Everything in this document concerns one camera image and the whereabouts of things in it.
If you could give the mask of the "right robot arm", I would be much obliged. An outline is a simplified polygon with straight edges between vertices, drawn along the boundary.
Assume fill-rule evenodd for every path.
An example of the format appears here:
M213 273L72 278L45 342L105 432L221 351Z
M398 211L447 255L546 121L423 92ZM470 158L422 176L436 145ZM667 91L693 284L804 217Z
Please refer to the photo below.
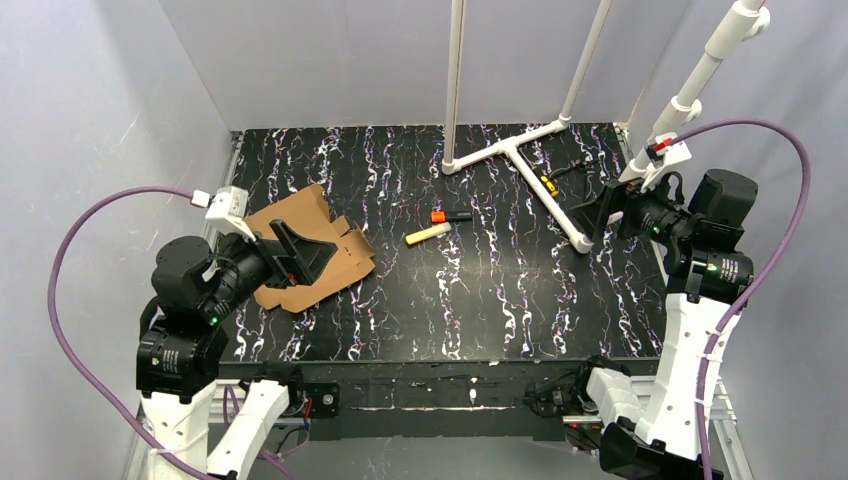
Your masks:
M737 245L757 195L754 180L711 169L691 198L673 172L656 186L611 181L597 199L578 207L580 219L596 228L620 213L620 238L641 236L665 249L666 332L649 399L640 401L626 366L598 355L524 393L524 403L540 417L597 416L603 429L595 447L606 473L722 477L707 457L709 414L725 345L739 319L732 306L755 277L752 260Z

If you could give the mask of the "brown cardboard box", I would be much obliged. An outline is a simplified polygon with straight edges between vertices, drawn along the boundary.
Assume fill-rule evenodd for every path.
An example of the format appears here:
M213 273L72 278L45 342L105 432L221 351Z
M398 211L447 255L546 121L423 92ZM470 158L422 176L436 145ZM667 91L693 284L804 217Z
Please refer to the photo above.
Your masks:
M254 294L264 309L300 313L354 283L375 268L375 255L361 229L331 213L325 190L305 187L245 218L271 242L283 275Z

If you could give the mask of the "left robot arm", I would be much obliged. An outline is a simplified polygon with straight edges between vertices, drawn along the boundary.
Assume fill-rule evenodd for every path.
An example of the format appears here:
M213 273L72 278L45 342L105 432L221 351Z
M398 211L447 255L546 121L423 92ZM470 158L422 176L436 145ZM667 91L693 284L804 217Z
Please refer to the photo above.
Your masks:
M264 286L311 285L337 247L306 239L283 221L270 223L268 238L229 233L211 247L197 236L167 243L156 257L152 285L159 315L140 337L136 387L145 432L157 441L148 476L244 479L289 406L308 398L300 366L264 363L214 449L208 447L212 401L228 342L222 323Z

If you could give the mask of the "yellow black small tool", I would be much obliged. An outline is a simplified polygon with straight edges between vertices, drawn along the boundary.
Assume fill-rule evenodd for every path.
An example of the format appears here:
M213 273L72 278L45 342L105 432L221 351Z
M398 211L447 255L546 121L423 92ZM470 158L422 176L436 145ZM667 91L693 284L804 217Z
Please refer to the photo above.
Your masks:
M548 193L552 197L558 196L558 194L559 194L558 187L557 187L556 183L551 178L549 178L548 176L545 176L545 175L540 175L539 180L546 187Z

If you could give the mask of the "orange capped black marker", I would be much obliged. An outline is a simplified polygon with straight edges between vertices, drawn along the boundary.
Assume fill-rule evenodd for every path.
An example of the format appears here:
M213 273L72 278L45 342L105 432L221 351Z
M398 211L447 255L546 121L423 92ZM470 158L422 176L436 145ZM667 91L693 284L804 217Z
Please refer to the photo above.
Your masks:
M433 211L430 215L430 220L433 224L471 221L472 219L473 212L464 210L439 210Z

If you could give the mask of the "yellow highlighter marker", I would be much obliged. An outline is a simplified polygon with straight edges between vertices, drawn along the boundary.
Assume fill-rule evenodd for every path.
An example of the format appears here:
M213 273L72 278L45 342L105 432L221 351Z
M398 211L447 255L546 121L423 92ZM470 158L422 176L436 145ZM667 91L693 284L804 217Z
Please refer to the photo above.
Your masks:
M437 237L439 235L448 233L452 230L452 225L450 223L439 223L433 226L430 226L426 229L420 230L415 233L411 233L405 236L405 242L408 246L412 246L418 243L421 243L425 240Z

